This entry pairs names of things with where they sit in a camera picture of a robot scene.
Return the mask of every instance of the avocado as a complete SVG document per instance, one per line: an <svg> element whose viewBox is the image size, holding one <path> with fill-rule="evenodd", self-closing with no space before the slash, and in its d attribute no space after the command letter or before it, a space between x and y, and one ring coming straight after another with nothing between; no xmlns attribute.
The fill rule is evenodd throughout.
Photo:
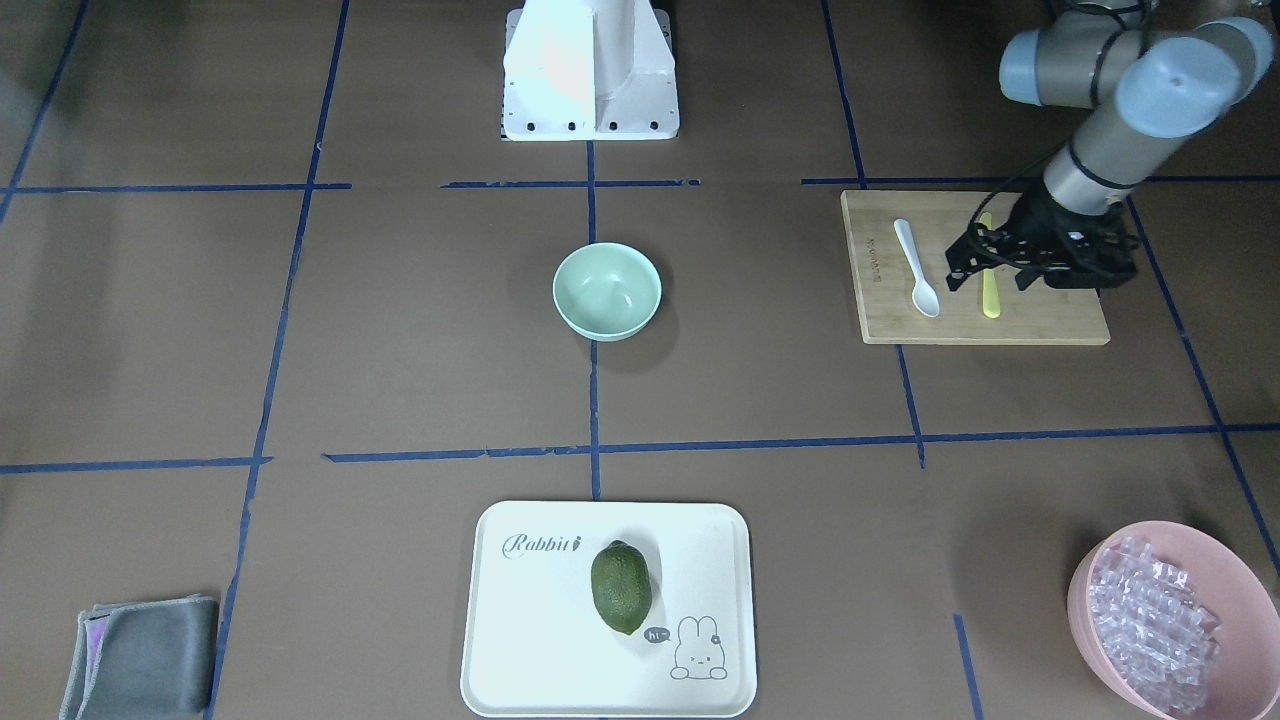
<svg viewBox="0 0 1280 720"><path fill-rule="evenodd" d="M649 565L644 555L622 541L613 541L591 561L591 600L604 624L630 635L653 606Z"/></svg>

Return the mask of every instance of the pink bowl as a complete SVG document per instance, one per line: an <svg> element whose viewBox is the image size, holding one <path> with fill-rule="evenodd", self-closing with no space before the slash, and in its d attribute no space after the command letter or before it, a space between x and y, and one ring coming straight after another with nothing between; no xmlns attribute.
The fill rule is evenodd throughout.
<svg viewBox="0 0 1280 720"><path fill-rule="evenodd" d="M1071 637L1084 661L1120 697L1157 717L1178 720L1156 710L1125 684L1102 650L1089 611L1089 579L1098 552L1125 536L1149 542L1157 559L1187 570L1197 598L1222 621L1216 635L1222 650L1208 678L1208 702L1196 715L1180 720L1260 720L1280 697L1280 616L1248 565L1194 528L1158 520L1135 523L1084 556L1066 598Z"/></svg>

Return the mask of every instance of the rabbit ear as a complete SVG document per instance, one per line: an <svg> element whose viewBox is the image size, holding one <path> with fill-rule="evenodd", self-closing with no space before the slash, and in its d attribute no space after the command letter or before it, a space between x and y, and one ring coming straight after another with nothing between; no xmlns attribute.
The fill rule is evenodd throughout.
<svg viewBox="0 0 1280 720"><path fill-rule="evenodd" d="M680 637L681 641L684 641L686 638L696 637L698 630L699 630L698 619L685 618L680 621L680 626L676 628L676 634Z"/></svg>

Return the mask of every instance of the yellow utensil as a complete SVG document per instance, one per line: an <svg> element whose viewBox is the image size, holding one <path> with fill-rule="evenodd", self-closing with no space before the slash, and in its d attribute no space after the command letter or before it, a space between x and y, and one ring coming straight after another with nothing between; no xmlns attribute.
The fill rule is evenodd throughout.
<svg viewBox="0 0 1280 720"><path fill-rule="evenodd" d="M987 225L987 229L995 229L991 227L991 213L983 213L978 222ZM982 314L988 318L1000 316L1000 291L996 290L996 272L991 268L982 272Z"/></svg>

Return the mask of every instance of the spoon handle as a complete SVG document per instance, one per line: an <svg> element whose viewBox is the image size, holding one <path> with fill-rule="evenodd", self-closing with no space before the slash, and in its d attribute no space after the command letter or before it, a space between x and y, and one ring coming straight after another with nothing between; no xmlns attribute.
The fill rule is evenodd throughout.
<svg viewBox="0 0 1280 720"><path fill-rule="evenodd" d="M897 233L897 243L906 252L906 261L911 265L911 274L916 281L924 281L924 268L920 266L920 254L915 250L915 234L911 232L911 223L899 218L893 220L893 232Z"/></svg>

